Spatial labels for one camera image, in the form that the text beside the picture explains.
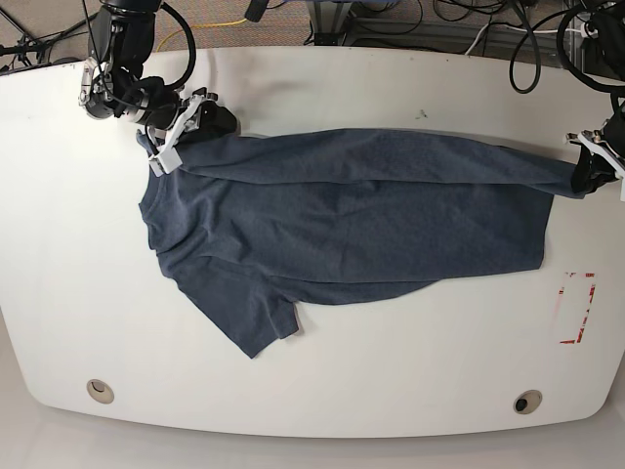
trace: gray carpet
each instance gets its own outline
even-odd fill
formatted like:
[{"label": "gray carpet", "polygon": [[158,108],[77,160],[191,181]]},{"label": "gray carpet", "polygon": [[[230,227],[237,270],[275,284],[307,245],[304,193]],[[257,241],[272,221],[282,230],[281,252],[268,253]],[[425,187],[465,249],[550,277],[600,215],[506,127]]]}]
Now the gray carpet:
[{"label": "gray carpet", "polygon": [[[492,3],[491,0],[474,0],[476,5]],[[433,0],[421,0],[424,8],[425,21],[440,21],[434,14]],[[213,22],[236,21],[243,18],[249,0],[169,0],[188,21],[189,24],[205,24]],[[275,5],[279,0],[271,0]],[[1,5],[35,36],[41,36],[63,30],[83,18],[80,0],[2,0]],[[87,0],[90,12],[100,7],[99,0]],[[535,8],[529,9],[531,22],[536,22],[546,15],[557,11],[562,0],[541,0]],[[416,21],[419,16],[418,0],[402,0],[392,10],[380,15],[380,18],[394,18],[399,21]],[[449,17],[462,14],[462,9],[440,4],[441,11]],[[497,20],[519,22],[512,12],[494,17]],[[488,17],[472,14],[463,23],[486,24]],[[179,29],[175,22],[166,14],[157,17],[156,42],[170,32]],[[195,39],[199,48],[238,47],[238,46],[274,46],[301,45],[309,35],[309,16],[304,2],[291,1],[281,8],[267,11],[263,20],[258,23],[246,22],[237,26],[212,27],[196,29]],[[0,18],[0,44],[15,45],[19,35],[3,18]],[[162,50],[179,50],[186,47],[183,35],[172,38]],[[79,35],[58,44],[52,53],[52,60],[63,57],[84,59],[87,52],[87,36]],[[487,50],[486,55],[506,59],[509,51]],[[11,61],[1,58],[0,66]]]}]

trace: shirt sleeve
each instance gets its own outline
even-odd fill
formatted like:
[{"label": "shirt sleeve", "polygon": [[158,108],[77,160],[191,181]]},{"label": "shirt sleeve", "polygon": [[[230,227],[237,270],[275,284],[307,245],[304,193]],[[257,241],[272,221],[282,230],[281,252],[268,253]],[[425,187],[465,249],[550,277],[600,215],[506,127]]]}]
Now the shirt sleeve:
[{"label": "shirt sleeve", "polygon": [[172,277],[197,308],[253,359],[276,339],[297,332],[294,305],[277,290],[238,273],[223,269],[219,261],[197,259]]},{"label": "shirt sleeve", "polygon": [[573,164],[415,131],[342,129],[266,139],[226,136],[178,149],[185,171],[248,184],[518,184],[573,196]]}]

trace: yellow cable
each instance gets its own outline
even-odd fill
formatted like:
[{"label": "yellow cable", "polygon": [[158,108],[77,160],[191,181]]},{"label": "yellow cable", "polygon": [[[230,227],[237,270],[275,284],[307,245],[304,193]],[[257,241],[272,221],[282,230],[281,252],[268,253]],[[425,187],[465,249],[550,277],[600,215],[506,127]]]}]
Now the yellow cable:
[{"label": "yellow cable", "polygon": [[[207,28],[207,27],[236,26],[237,24],[242,24],[242,23],[244,23],[246,21],[247,21],[246,19],[243,19],[243,20],[231,21],[231,22],[215,22],[215,23],[212,23],[212,24],[211,23],[207,23],[207,24],[194,24],[194,25],[191,26],[191,29],[204,29],[204,28]],[[159,52],[167,41],[169,41],[172,37],[180,34],[181,32],[184,32],[184,31],[182,29],[179,29],[178,31],[174,31],[171,34],[169,34],[167,37],[165,37],[165,39],[160,41],[160,44],[158,44],[158,47],[156,48],[156,52]]]}]

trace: white table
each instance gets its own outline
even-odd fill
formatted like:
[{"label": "white table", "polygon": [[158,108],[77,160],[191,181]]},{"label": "white table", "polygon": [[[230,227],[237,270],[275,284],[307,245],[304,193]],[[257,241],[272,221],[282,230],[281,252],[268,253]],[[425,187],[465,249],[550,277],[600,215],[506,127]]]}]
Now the white table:
[{"label": "white table", "polygon": [[[187,92],[219,93],[247,135],[425,129],[575,161],[563,134],[610,115],[605,96],[560,70],[544,69],[538,89],[518,95],[507,64],[493,60],[339,48],[198,55]],[[171,81],[186,59],[154,55],[146,73]],[[523,82],[532,69],[519,72]],[[299,305],[302,332],[250,361],[159,272],[137,207],[147,164],[136,128],[87,117],[80,74],[75,64],[0,78],[0,306],[39,402],[301,437],[500,430],[603,405],[625,349],[617,185],[584,201],[556,198],[539,271],[442,281],[367,305]],[[576,338],[591,283],[583,340],[562,344]],[[111,405],[89,397],[93,378],[113,388]],[[514,400],[530,389],[543,404],[516,414]]]}]

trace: blue t-shirt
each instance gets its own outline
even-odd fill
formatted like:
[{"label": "blue t-shirt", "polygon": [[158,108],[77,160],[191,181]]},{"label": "blue t-shirt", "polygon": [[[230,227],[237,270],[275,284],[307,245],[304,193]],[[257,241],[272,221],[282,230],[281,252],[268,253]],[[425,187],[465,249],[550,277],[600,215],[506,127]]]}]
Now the blue t-shirt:
[{"label": "blue t-shirt", "polygon": [[538,269],[574,165],[411,131],[179,144],[140,207],[162,273],[245,354],[298,329],[293,303],[394,298]]}]

